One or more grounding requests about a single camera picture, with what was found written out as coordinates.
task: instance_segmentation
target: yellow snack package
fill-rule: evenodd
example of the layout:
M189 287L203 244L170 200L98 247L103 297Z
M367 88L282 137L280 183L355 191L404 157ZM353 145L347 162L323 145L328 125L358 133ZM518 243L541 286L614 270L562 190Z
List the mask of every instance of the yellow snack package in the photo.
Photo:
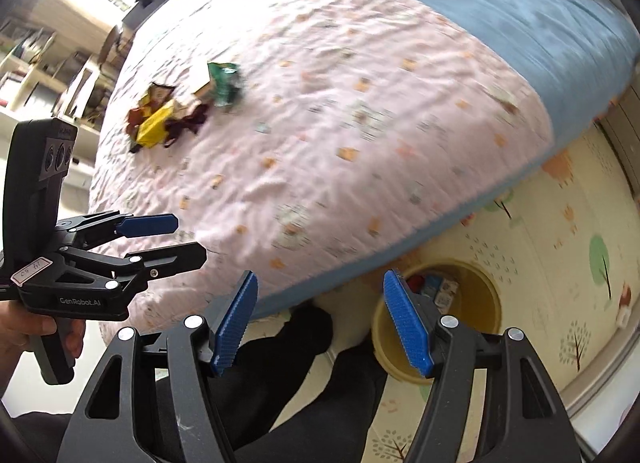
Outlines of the yellow snack package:
M180 109L180 104L175 100L171 99L166 102L140 124L136 142L146 148L152 148L154 145L162 143L168 134L164 128L164 121L174 116L178 109Z

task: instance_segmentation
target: handwritten label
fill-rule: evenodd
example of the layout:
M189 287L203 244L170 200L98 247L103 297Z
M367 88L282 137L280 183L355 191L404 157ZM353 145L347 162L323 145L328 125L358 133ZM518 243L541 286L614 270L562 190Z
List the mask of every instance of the handwritten label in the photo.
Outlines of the handwritten label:
M19 269L11 276L11 280L14 281L17 286L22 287L24 283L29 281L34 275L43 271L43 269L47 268L53 264L53 261L50 261L46 257L39 257L33 263L25 266L24 268Z

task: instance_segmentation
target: black pants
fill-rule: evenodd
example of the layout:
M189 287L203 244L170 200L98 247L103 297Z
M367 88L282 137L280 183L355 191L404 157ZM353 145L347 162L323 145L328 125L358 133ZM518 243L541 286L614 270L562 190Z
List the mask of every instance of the black pants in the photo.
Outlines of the black pants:
M340 353L318 398L270 431L331 338L328 314L312 306L299 308L275 337L248 342L221 378L209 380L238 463L360 462L386 382L370 339ZM156 386L164 442L157 455L181 462L169 381ZM30 413L15 424L29 445L54 463L69 417Z

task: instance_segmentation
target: bed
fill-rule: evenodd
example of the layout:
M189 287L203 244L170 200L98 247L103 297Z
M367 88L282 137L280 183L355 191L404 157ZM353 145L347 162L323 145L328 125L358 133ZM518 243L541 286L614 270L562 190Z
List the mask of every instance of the bed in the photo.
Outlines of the bed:
M166 328L244 269L265 316L385 265L561 152L629 84L640 38L609 0L169 0L138 31L102 128L91 210L174 212L203 269L150 284ZM151 81L237 62L244 96L197 136L129 154ZM109 339L121 324L103 324Z

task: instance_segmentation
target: blue gripper pad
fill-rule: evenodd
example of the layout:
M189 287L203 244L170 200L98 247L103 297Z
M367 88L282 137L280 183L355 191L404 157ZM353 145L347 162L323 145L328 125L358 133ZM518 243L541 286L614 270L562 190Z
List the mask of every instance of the blue gripper pad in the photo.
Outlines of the blue gripper pad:
M429 352L429 334L414 308L411 290L406 284L402 284L391 269L385 273L384 294L386 306L396 325L409 363L423 377L429 376L433 368L433 360Z
M178 218L173 214L124 218L116 226L116 233L125 237L159 236L178 230Z
M225 318L216 331L216 346L211 359L212 369L217 375L222 375L223 371L236 358L236 351L242 340L242 335L246 330L251 314L254 312L255 303L258 300L258 278L254 273L244 281L242 288L226 311Z

